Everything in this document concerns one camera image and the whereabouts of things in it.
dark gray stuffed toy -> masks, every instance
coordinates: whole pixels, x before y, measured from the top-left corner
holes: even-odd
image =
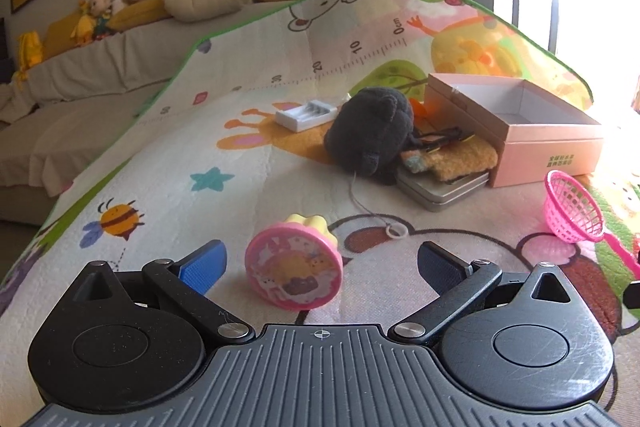
[[[413,141],[413,129],[414,112],[401,92],[366,87],[342,106],[324,136],[324,147],[347,172],[393,182],[391,167]]]

open box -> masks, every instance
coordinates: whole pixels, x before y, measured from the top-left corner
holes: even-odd
[[[597,121],[520,78],[430,74],[424,106],[436,129],[459,126],[494,146],[492,187],[539,182],[553,169],[587,174],[602,152]]]

crosshair symbol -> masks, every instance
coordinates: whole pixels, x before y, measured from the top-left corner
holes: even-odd
[[[332,333],[329,333],[329,331],[327,330],[318,330],[314,333],[314,337],[320,339],[321,341],[324,341],[325,339],[329,338],[329,336],[331,336]]]

sofa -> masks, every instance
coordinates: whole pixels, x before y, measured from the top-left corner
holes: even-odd
[[[49,58],[0,86],[0,219],[42,225],[58,195],[113,144],[205,36],[286,6],[215,19],[165,19]]]

plastic ring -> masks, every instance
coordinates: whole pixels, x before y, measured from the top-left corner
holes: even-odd
[[[393,223],[386,226],[385,229],[386,235],[397,241],[399,239],[404,239],[405,237],[409,237],[409,229],[404,226],[402,223]]]

